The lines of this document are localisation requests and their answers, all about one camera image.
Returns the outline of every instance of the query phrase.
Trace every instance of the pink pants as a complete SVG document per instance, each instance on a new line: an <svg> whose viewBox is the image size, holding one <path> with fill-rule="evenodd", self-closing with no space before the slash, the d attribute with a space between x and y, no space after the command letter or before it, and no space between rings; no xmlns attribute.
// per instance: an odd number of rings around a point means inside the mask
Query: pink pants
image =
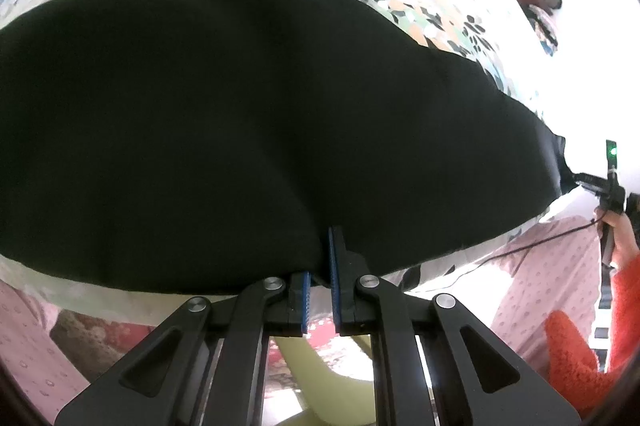
<svg viewBox="0 0 640 426"><path fill-rule="evenodd" d="M580 216L538 223L491 256L588 223ZM600 298L600 274L600 241L592 225L489 261L462 277L461 272L455 271L418 288L417 293L429 298L442 292L454 295L546 377L546 317L554 310L564 311L586 340L591 335Z"/></svg>

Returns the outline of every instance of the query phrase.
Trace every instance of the hand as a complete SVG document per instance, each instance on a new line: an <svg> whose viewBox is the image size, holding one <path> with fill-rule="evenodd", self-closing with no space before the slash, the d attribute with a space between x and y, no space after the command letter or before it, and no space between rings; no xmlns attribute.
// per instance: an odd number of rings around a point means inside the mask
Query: hand
<svg viewBox="0 0 640 426"><path fill-rule="evenodd" d="M596 209L595 214L596 218L600 218L602 217L603 211ZM625 213L619 215L613 211L607 211L602 221L612 227L613 238L616 243L611 255L611 265L618 270L622 270L640 255L640 249L638 249L638 244L636 244L636 237L634 236L631 221ZM598 224L598 235L602 236L602 222Z"/></svg>

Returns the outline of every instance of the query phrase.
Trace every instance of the orange sleeve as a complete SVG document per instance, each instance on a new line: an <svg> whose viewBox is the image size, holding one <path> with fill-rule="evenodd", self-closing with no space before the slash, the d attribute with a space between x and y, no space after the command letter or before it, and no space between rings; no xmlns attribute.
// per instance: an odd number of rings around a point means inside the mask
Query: orange sleeve
<svg viewBox="0 0 640 426"><path fill-rule="evenodd" d="M584 418L603 401L619 374L598 372L596 355L564 312L549 315L545 332L549 384Z"/></svg>
<svg viewBox="0 0 640 426"><path fill-rule="evenodd" d="M640 345L640 256L611 278L609 370L626 364Z"/></svg>

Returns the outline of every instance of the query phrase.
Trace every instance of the black cloth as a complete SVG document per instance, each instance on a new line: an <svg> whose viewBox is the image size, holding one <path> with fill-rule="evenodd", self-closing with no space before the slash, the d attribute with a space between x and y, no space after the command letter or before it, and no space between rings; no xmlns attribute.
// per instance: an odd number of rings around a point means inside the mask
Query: black cloth
<svg viewBox="0 0 640 426"><path fill-rule="evenodd" d="M542 212L562 147L357 0L53 0L0 31L0 252L76 281L322 275L336 224L388 273Z"/></svg>

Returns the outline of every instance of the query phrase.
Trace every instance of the wire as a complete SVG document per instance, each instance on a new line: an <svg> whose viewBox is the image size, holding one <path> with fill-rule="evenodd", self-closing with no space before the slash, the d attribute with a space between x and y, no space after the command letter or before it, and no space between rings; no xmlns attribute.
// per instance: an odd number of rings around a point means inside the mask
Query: wire
<svg viewBox="0 0 640 426"><path fill-rule="evenodd" d="M601 216L598 219L592 219L589 223L587 223L585 225L581 225L580 227L574 227L573 229L569 229L568 231L564 231L564 232L561 232L559 234L555 234L554 236L549 236L549 237L547 237L547 238L545 238L543 240L535 241L534 243L530 243L529 245L525 245L524 247L518 247L517 249L514 249L512 251L503 252L502 254L498 254L496 256L491 256L491 258L487 258L486 260L484 260L484 262L480 263L480 265L478 265L475 269L471 269L470 271L463 272L460 276L458 276L453 281L453 283L450 283L449 285L446 285L444 287L436 287L435 289L431 289L430 288L429 292L440 291L440 290L443 290L443 289L448 289L450 287L453 287L453 285L458 283L458 280L460 278L462 278L463 276L466 276L467 274L471 274L472 272L477 271L479 268L481 268L482 265L484 265L486 263L489 263L490 261L498 260L500 258L504 258L506 256L510 256L511 254L516 254L517 252L522 252L522 251L524 251L526 249L530 250L530 249L533 249L534 247L537 247L537 246L539 246L539 245L541 245L543 243L546 243L548 241L555 240L556 238L561 238L563 236L566 236L567 234L571 234L572 232L581 231L582 229L586 229L588 227L591 227L592 225L598 225L602 221L603 218L604 218L604 215Z"/></svg>

